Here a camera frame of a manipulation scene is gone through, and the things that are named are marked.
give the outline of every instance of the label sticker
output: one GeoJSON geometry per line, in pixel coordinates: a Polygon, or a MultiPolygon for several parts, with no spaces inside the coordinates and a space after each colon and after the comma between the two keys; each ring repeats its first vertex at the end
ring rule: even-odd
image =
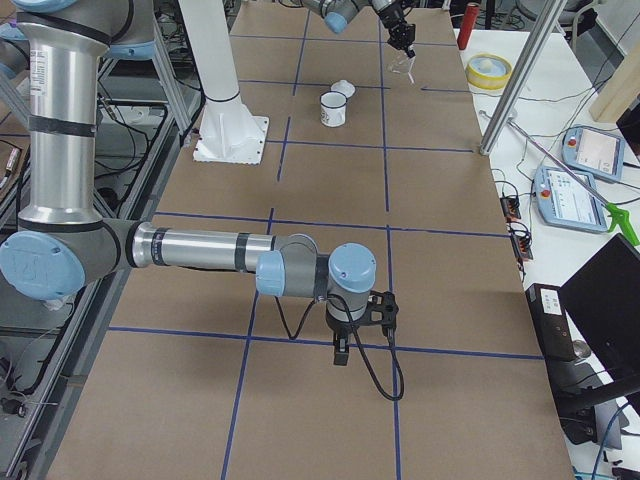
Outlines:
{"type": "Polygon", "coordinates": [[[540,296],[542,297],[540,300],[542,301],[542,310],[544,311],[544,313],[548,315],[562,315],[558,292],[556,292],[555,290],[541,288],[540,296]]]}
{"type": "Polygon", "coordinates": [[[48,52],[31,50],[31,95],[47,94],[48,52]]]}

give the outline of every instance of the robotic arm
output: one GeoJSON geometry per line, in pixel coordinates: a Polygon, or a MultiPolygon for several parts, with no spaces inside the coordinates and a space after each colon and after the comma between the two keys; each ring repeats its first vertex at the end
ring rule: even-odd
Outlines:
{"type": "Polygon", "coordinates": [[[183,231],[102,218],[92,198],[98,60],[108,51],[153,54],[151,0],[14,3],[23,10],[19,28],[31,46],[32,156],[21,230],[0,246],[0,270],[10,284],[51,300],[114,271],[151,264],[255,273],[261,294],[327,302],[335,364],[346,365],[349,336],[360,344],[361,326],[380,326],[393,344],[395,299],[371,291],[376,261],[362,245],[325,255],[305,235],[183,231]]]}
{"type": "Polygon", "coordinates": [[[402,50],[413,58],[413,42],[416,26],[407,23],[404,10],[414,4],[414,0],[293,0],[324,19],[329,29],[342,33],[349,22],[367,5],[375,10],[384,28],[389,32],[387,43],[396,50],[402,50]]]}

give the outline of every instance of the cardboard table surface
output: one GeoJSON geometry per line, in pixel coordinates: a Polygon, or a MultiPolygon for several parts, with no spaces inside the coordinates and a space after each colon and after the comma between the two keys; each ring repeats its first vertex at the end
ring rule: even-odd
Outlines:
{"type": "MultiPolygon", "coordinates": [[[[154,224],[367,245],[400,306],[405,398],[384,400],[356,349],[332,365],[321,306],[290,342],[250,276],[134,271],[48,478],[571,478],[448,16],[411,13],[412,85],[370,10],[336,38],[306,9],[243,3],[262,163],[184,150],[154,224]],[[329,129],[318,97],[342,78],[357,90],[329,129]]],[[[306,305],[283,303],[290,322],[306,305]]],[[[363,340],[397,391],[380,332],[363,340]]]]}

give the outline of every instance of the green handle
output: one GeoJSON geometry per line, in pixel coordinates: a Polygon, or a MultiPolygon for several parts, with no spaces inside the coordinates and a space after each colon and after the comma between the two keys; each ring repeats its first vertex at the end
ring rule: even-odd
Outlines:
{"type": "Polygon", "coordinates": [[[613,203],[607,203],[605,208],[611,217],[611,227],[609,227],[609,232],[613,232],[616,226],[620,226],[622,234],[627,238],[627,240],[629,240],[631,245],[634,247],[640,245],[640,240],[638,240],[638,236],[631,226],[629,211],[624,210],[613,203]]]}

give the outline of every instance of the blue joint cap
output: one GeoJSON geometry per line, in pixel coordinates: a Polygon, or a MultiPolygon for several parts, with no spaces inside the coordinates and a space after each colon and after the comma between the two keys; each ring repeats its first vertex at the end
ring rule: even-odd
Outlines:
{"type": "Polygon", "coordinates": [[[107,58],[116,60],[151,60],[156,54],[155,41],[132,43],[129,45],[111,45],[105,54],[107,58]]]}
{"type": "Polygon", "coordinates": [[[364,245],[345,243],[329,257],[329,275],[351,293],[368,293],[376,283],[376,258],[364,245]]]}
{"type": "Polygon", "coordinates": [[[264,252],[256,266],[256,290],[262,295],[284,295],[284,259],[278,250],[264,252]]]}
{"type": "Polygon", "coordinates": [[[3,23],[0,25],[0,38],[3,40],[11,40],[12,42],[28,42],[29,39],[18,28],[11,23],[3,23]]]}
{"type": "Polygon", "coordinates": [[[54,300],[76,293],[85,274],[78,257],[64,243],[41,232],[18,232],[0,245],[0,270],[23,295],[54,300]]]}
{"type": "Polygon", "coordinates": [[[53,13],[70,7],[78,0],[11,0],[25,12],[53,13]]]}
{"type": "Polygon", "coordinates": [[[344,32],[344,29],[347,28],[347,19],[336,12],[327,13],[327,16],[324,17],[324,23],[329,27],[329,30],[337,35],[344,32]]]}

